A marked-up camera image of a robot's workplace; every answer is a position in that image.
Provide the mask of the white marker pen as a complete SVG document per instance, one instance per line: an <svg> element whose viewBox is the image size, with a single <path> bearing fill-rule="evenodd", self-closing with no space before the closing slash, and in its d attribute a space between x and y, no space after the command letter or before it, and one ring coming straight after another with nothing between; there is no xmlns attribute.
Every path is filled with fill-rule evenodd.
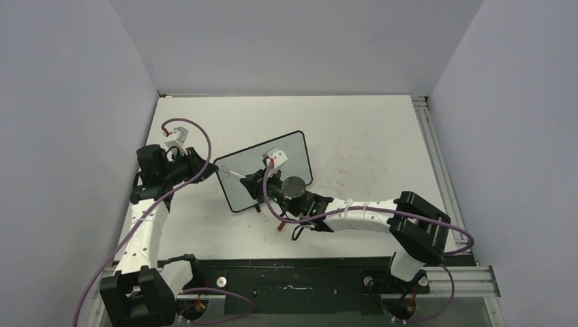
<svg viewBox="0 0 578 327"><path fill-rule="evenodd" d="M245 176L245 175L243 175L243 174L240 174L240 173L238 173L238 172L235 172L235 171L232 171L232 170L229 170L229 172L228 172L228 173L229 173L230 175L233 175L233 176L237 177L237 178L246 178L246 176Z"/></svg>

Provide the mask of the red marker cap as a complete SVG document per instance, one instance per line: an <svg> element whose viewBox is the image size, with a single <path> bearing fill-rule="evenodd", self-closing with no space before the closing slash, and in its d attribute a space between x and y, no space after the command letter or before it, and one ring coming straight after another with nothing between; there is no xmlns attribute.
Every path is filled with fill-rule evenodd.
<svg viewBox="0 0 578 327"><path fill-rule="evenodd" d="M284 229L285 226L286 226L286 222L282 221L282 222L278 225L277 231L278 231L278 232L281 232L281 231Z"/></svg>

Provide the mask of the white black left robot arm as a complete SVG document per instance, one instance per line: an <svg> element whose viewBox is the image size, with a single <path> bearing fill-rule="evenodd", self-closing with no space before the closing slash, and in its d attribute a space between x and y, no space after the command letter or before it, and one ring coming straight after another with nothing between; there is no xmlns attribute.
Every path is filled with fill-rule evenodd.
<svg viewBox="0 0 578 327"><path fill-rule="evenodd" d="M177 295L197 292L203 274L193 268L193 255L159 262L162 229L175 189L203 182L218 168L192 147L169 155L152 144L136 154L140 171L130 196L130 231L115 271L100 283L100 296L113 326L169 326L176 318Z"/></svg>

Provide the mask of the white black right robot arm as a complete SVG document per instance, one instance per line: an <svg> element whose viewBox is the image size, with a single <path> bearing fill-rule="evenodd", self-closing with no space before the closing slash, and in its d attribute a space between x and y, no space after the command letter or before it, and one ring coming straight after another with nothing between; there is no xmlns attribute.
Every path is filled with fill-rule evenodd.
<svg viewBox="0 0 578 327"><path fill-rule="evenodd" d="M360 230L391 235L400 248L385 274L388 287L402 292L425 265L444 261L451 218L417 193L404 191L398 198L356 202L321 196L307 190L303 179L266 176L264 170L240 178L249 196L269 207L277 204L284 223L316 232Z"/></svg>

